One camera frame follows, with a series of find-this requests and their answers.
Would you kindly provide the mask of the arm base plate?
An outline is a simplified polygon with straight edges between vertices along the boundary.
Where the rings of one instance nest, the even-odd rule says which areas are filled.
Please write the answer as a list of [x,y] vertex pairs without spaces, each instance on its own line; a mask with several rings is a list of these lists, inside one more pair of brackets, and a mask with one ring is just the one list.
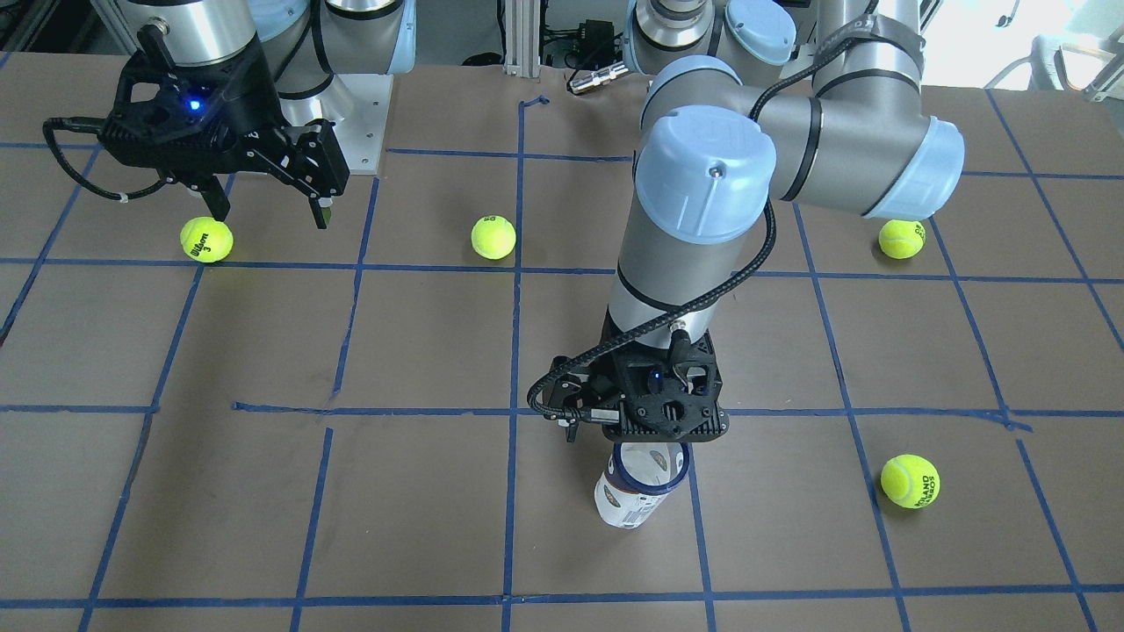
[[353,175],[377,175],[386,139],[395,76],[335,75],[320,92],[281,100],[285,118],[298,125],[326,119]]

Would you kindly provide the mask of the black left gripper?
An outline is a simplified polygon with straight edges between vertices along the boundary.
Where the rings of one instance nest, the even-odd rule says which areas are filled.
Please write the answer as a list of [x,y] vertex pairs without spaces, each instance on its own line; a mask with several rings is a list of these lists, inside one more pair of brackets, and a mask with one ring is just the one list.
[[710,333],[690,341],[676,332],[670,347],[631,341],[554,377],[551,418],[568,442],[582,423],[611,442],[711,442],[728,431],[722,385]]

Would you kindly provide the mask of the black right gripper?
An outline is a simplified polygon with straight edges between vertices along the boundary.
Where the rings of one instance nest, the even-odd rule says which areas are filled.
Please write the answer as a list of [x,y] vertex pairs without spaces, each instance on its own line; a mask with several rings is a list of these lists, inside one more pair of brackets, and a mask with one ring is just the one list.
[[140,36],[118,80],[97,139],[128,168],[156,169],[203,190],[214,220],[230,204],[216,175],[277,177],[309,198],[314,226],[332,220],[333,196],[348,184],[348,163],[325,119],[285,120],[259,37],[223,61],[184,65],[165,35]]

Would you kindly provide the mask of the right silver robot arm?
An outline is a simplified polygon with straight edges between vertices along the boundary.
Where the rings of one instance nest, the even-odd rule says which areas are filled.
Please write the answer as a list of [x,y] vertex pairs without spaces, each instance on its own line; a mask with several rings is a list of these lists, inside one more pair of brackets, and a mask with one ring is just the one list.
[[136,49],[97,139],[125,168],[230,204],[220,177],[274,177],[320,229],[359,168],[360,112],[345,75],[404,75],[414,1],[118,1]]

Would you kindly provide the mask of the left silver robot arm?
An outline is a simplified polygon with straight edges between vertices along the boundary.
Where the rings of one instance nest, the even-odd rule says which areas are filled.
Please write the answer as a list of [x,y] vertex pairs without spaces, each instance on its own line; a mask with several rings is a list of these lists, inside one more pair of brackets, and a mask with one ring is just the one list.
[[919,1],[815,1],[812,61],[776,1],[633,1],[623,61],[652,76],[602,338],[527,392],[574,442],[722,436],[717,303],[776,247],[776,201],[924,220],[948,204],[966,144],[922,112]]

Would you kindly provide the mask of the tennis ball near arm base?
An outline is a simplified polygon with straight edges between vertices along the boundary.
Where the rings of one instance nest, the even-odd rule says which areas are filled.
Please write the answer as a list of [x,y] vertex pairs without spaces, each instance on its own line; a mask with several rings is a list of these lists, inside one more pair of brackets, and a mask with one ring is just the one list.
[[470,243],[477,255],[497,261],[509,256],[516,249],[517,232],[506,217],[488,215],[473,225]]

